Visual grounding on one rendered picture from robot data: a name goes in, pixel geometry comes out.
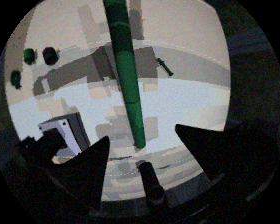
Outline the green pipe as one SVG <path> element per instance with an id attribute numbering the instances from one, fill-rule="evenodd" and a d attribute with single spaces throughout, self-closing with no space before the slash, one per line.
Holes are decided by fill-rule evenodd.
<path id="1" fill-rule="evenodd" d="M 112 51 L 115 53 L 117 76 L 123 93 L 125 109 L 131 124 L 136 147 L 145 147 L 145 128 L 139 79 L 137 79 L 135 55 L 133 55 L 132 32 L 129 30 L 128 6 L 125 0 L 104 0 L 107 7 L 107 22 L 111 34 Z"/>

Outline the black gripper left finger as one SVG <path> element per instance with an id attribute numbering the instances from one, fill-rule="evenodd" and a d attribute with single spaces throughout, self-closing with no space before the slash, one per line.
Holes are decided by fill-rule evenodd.
<path id="1" fill-rule="evenodd" d="M 97 143 L 93 143 L 92 147 L 63 164 L 27 161 L 24 165 L 36 180 L 58 186 L 71 194 L 73 200 L 88 206 L 91 212 L 100 212 L 109 147 L 111 144 L 108 136 L 104 136 L 103 139 L 97 140 Z"/>

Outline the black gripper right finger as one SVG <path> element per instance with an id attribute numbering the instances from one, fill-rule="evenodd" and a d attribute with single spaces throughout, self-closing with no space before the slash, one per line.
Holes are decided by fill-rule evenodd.
<path id="1" fill-rule="evenodd" d="M 203 171 L 207 173 L 209 180 L 213 181 L 224 173 L 221 171 L 222 165 L 228 161 L 236 140 L 248 127 L 249 120 L 241 121 L 237 127 L 230 127 L 224 132 L 175 124 L 175 132 L 179 135 L 177 137 L 181 139 L 181 143 L 184 143 Z"/>

